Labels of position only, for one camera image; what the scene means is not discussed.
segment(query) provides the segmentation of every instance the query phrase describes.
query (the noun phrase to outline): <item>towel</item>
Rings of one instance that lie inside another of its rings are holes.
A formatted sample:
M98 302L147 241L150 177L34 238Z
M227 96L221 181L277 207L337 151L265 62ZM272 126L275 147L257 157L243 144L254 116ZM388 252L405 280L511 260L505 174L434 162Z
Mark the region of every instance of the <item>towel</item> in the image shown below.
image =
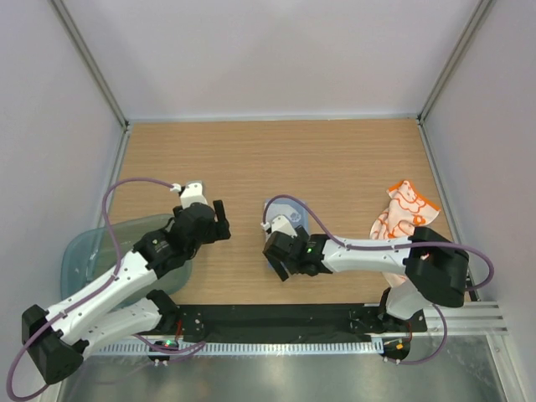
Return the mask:
M391 197L389 207L376 219L370 230L370 239L393 239L411 236L415 226L430 224L441 209L415 190L410 180L402 180L387 190ZM384 273L391 287L404 283L406 276Z

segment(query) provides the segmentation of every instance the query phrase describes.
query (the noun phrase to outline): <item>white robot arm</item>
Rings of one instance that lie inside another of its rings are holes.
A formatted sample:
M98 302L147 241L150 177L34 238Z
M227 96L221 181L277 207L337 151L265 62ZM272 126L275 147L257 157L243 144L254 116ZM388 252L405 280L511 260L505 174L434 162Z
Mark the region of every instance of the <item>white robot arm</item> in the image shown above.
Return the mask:
M409 320L432 303L463 306L467 253L437 247L395 249L396 245L416 241L448 241L429 228L419 227L413 236L389 240L337 238L346 245L385 246L387 250L350 250L325 234L310 236L302 227L294 229L284 215L263 224L263 229L267 233L263 253L282 281L288 274L298 273L315 276L344 271L391 272L407 275L409 280L388 289L383 297L380 307L388 317Z
M109 312L145 286L179 269L192 259L203 244L230 238L229 222L222 201L214 209L204 197L202 182L174 185L181 206L174 218L161 229L146 233L121 260L121 269L109 269L71 297L46 311L34 305L22 317L23 343L53 317L69 306L97 292L88 302L52 323L28 349L46 384L55 384L71 375L91 353L134 333L158 330L169 332L179 320L179 310L164 291L151 291L136 304ZM101 292L98 290L113 281Z

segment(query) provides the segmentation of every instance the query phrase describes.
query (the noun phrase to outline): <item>white backdrop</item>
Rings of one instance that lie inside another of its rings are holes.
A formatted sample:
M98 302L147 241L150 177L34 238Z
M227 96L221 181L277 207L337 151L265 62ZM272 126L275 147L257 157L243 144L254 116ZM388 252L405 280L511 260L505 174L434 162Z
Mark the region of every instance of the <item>white backdrop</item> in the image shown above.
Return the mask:
M131 119L416 114L477 0L66 0Z
M21 347L21 314L59 301L67 244L92 229L121 128L48 2L0 12L0 379ZM18 394L42 386L24 356ZM8 400L5 388L0 400Z
M497 2L426 122L464 240L497 266L482 294L499 301L533 396L534 38L534 0Z

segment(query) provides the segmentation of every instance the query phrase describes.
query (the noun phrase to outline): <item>wooden tabletop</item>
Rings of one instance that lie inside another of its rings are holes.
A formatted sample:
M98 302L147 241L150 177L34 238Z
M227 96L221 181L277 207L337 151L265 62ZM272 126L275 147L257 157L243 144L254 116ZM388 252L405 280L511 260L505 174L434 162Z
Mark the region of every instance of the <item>wooden tabletop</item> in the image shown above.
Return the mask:
M210 202L224 200L232 238L201 248L189 283L173 295L179 304L378 302L387 287L379 273L281 282L262 255L264 200L295 195L334 234L354 239L368 238L388 205L386 189L401 179L441 205L414 120L136 124L121 170L133 176L201 179ZM165 188L129 183L117 190L112 219L171 213L177 204ZM431 227L450 238L444 214Z

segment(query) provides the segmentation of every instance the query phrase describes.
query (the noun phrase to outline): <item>transparent plastic bowl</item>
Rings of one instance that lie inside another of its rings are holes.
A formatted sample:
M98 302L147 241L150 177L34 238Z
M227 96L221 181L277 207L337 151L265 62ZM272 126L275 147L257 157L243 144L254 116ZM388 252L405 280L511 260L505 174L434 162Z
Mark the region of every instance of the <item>transparent plastic bowl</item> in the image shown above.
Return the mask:
M131 250L134 243L145 233L164 227L172 217L170 214L161 214L112 225L121 253L124 255ZM75 294L115 264L116 251L106 228L89 230L75 237L67 246L61 264L62 300ZM181 268L169 272L150 286L133 293L118 307L137 302L153 289L161 289L171 295L186 285L191 274L192 261L188 260Z

